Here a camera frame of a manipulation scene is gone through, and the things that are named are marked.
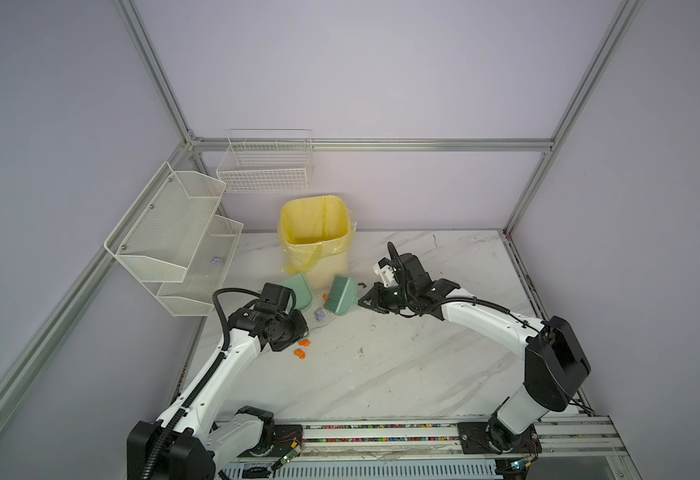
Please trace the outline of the green dustpan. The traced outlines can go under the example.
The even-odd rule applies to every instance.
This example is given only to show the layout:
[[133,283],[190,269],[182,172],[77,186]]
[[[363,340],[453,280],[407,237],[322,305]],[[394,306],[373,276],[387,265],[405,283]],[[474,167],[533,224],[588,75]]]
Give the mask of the green dustpan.
[[299,310],[309,310],[313,303],[313,291],[304,273],[298,273],[283,281],[280,284],[294,292],[295,299],[292,306]]

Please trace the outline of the green hand brush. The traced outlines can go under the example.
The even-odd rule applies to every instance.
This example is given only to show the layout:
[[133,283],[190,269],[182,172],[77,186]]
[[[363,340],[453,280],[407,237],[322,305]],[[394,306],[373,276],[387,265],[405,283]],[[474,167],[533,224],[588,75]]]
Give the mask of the green hand brush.
[[358,301],[358,283],[349,276],[336,275],[324,309],[336,316],[346,315]]

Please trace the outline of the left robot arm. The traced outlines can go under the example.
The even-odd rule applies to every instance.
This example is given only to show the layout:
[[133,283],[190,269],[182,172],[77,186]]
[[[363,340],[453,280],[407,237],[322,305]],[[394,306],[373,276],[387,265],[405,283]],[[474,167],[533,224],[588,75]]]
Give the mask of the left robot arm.
[[231,315],[212,294],[222,338],[201,371],[153,422],[140,421],[127,438],[130,479],[215,479],[243,453],[264,456],[275,443],[272,412],[239,409],[217,426],[219,412],[246,368],[265,350],[281,352],[305,339],[307,322],[291,288],[267,283],[261,291],[233,288],[250,301]]

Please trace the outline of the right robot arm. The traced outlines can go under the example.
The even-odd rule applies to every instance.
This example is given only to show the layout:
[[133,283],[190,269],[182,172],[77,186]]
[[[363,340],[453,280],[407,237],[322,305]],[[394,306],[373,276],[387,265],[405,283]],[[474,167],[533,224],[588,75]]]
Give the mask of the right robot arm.
[[573,325],[560,316],[525,315],[456,281],[435,279],[418,256],[392,242],[374,272],[378,280],[360,298],[360,307],[462,327],[512,355],[522,368],[519,385],[483,424],[480,445],[490,452],[509,453],[530,440],[535,423],[567,410],[592,372]]

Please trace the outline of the orange scraps left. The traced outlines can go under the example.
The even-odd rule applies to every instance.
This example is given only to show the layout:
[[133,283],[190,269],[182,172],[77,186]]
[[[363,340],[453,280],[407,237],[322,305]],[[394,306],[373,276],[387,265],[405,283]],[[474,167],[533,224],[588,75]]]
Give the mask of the orange scraps left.
[[305,360],[307,358],[307,348],[311,346],[311,341],[309,339],[303,339],[298,342],[298,347],[294,351],[294,355],[300,360]]

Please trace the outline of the lower white mesh shelf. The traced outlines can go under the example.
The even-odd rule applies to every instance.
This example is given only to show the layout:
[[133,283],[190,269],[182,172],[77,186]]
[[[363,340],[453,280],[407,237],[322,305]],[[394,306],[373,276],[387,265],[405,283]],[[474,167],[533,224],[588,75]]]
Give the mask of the lower white mesh shelf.
[[[223,287],[243,227],[227,217],[212,217],[185,280],[164,283],[158,290],[157,300],[172,316],[203,317],[214,310],[212,294]],[[224,257],[226,264],[210,264],[213,257]]]

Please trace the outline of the white mesh shelf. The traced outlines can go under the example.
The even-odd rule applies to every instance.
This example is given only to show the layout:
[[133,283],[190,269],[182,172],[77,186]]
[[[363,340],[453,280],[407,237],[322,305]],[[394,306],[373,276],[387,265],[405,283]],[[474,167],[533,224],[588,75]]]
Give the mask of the white mesh shelf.
[[[212,217],[185,280],[164,283],[158,290],[157,300],[172,316],[203,317],[214,310],[212,294],[223,287],[243,227],[227,217]],[[213,257],[224,257],[226,264],[210,264]]]
[[220,206],[226,185],[164,163],[104,242],[142,283],[181,283]]

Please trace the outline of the upper white mesh shelf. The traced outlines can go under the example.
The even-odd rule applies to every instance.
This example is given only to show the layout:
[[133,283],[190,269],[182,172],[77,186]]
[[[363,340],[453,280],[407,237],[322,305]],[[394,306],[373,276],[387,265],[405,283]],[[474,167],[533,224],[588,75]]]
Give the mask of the upper white mesh shelf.
[[181,283],[220,206],[226,185],[164,163],[104,242],[142,283]]

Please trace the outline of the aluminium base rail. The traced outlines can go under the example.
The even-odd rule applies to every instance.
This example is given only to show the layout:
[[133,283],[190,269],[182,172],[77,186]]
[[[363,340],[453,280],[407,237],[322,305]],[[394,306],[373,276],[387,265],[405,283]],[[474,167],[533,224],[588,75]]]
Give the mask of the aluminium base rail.
[[208,432],[140,422],[126,450],[129,479],[526,479],[553,460],[640,476],[611,420],[588,415],[542,419],[501,452],[482,419],[279,424],[245,408]]

